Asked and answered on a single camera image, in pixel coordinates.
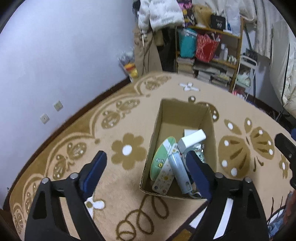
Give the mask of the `round cartoon tin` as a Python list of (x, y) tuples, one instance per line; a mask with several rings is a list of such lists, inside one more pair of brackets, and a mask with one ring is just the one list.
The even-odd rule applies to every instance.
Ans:
[(196, 155), (199, 157), (202, 163), (205, 163), (205, 156), (204, 156), (204, 144), (198, 143), (194, 146), (193, 150), (195, 151)]

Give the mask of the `white patterned remote case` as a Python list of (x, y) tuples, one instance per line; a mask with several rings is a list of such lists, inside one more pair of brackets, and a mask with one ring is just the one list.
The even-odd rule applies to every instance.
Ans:
[(167, 154), (164, 165), (152, 186), (152, 189), (154, 190), (154, 192), (158, 194), (167, 195), (168, 190), (175, 178), (175, 175), (173, 173), (173, 170), (169, 162), (169, 156), (175, 153), (177, 154), (179, 153), (176, 143), (173, 144), (173, 146), (171, 147), (171, 150)]

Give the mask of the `white square charger box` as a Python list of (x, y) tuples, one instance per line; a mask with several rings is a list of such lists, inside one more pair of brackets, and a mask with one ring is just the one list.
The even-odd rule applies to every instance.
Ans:
[(202, 129), (184, 129), (184, 136), (178, 141), (178, 149), (183, 154), (205, 139), (206, 134)]

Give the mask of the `green oval paper fan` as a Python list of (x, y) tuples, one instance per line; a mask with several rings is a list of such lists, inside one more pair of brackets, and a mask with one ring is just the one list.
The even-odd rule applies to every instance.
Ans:
[(149, 172), (149, 176), (152, 181), (156, 181), (156, 178), (158, 177), (161, 169), (163, 168), (163, 165), (175, 143), (176, 139), (170, 136), (166, 138), (158, 147), (152, 159), (151, 168)]

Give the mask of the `brown cardboard box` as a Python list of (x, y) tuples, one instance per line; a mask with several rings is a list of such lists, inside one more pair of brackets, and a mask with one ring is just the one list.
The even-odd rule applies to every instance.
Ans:
[(150, 195), (190, 199), (197, 185), (190, 178), (186, 165), (189, 151), (216, 170), (216, 140), (210, 105), (162, 99), (140, 189)]

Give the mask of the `white metal cart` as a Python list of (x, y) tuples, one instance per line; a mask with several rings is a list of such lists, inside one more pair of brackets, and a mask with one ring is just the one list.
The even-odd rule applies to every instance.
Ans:
[(241, 55), (238, 62), (232, 94), (247, 100), (257, 69), (257, 62), (245, 55)]

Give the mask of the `white folded mattress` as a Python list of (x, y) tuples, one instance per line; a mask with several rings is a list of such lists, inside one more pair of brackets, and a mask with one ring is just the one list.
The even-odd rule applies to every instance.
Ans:
[(273, 23), (269, 77), (281, 105), (295, 116), (295, 36), (284, 20)]

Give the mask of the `wooden shelf unit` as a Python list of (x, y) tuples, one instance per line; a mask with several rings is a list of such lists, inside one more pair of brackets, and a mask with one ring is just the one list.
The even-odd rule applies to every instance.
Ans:
[(240, 18), (239, 22), (238, 35), (227, 30), (223, 31), (198, 25), (187, 28), (197, 33), (195, 60), (215, 65), (217, 68), (224, 69), (225, 72), (230, 71), (227, 83), (229, 92), (232, 92), (235, 87), (241, 55), (243, 18)]

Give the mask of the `red gift bag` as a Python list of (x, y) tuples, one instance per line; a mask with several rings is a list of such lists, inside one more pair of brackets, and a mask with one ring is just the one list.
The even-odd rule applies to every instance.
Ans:
[(210, 62), (220, 44), (220, 36), (215, 38), (214, 34), (198, 34), (196, 58), (203, 62)]

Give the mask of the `stack of books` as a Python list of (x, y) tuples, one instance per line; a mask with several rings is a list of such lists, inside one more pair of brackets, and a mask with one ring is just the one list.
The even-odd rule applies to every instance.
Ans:
[(177, 58), (177, 73), (183, 74), (194, 74), (193, 66), (195, 64), (195, 59), (192, 58)]

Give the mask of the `black box with 40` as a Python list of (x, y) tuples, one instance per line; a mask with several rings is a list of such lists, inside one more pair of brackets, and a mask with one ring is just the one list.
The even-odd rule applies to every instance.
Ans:
[(212, 29), (224, 31), (226, 29), (226, 18), (224, 16), (218, 16), (212, 14), (210, 17), (210, 27)]

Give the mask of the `teal storage bag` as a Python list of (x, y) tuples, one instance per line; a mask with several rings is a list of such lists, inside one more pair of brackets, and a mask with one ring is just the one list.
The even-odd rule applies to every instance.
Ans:
[(197, 32), (192, 29), (178, 29), (180, 56), (194, 58), (197, 45)]

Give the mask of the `beige hanging trousers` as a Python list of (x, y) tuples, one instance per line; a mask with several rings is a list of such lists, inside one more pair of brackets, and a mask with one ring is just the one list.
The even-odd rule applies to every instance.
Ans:
[(134, 33), (134, 60), (138, 76), (142, 77), (153, 71), (163, 71), (157, 46), (152, 31), (143, 34), (136, 26)]

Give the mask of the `white puffer jacket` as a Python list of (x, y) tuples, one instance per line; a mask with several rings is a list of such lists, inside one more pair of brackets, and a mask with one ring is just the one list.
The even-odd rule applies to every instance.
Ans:
[(146, 34), (168, 27), (184, 24), (183, 12), (175, 0), (140, 1), (138, 11), (138, 27)]

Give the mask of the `lower wall socket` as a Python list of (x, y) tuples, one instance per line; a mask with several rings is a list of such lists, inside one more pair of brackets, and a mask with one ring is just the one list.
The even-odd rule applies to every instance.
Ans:
[(44, 113), (40, 116), (40, 120), (43, 124), (46, 124), (50, 120), (50, 118), (46, 113)]

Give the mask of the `wall socket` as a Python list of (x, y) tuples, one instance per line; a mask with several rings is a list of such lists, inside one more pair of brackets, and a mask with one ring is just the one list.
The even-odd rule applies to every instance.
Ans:
[(53, 107), (55, 108), (56, 111), (60, 111), (63, 108), (63, 104), (60, 101), (57, 101), (56, 103), (53, 104)]
[(44, 113), (40, 116), (40, 120), (43, 124), (46, 124), (50, 120), (50, 118), (46, 113)]

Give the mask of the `upper wall socket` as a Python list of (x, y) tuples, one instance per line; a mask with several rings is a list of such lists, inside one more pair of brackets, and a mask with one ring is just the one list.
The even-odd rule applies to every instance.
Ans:
[(56, 111), (60, 111), (63, 108), (63, 104), (60, 101), (57, 101), (56, 103), (53, 104), (53, 107), (55, 108)]

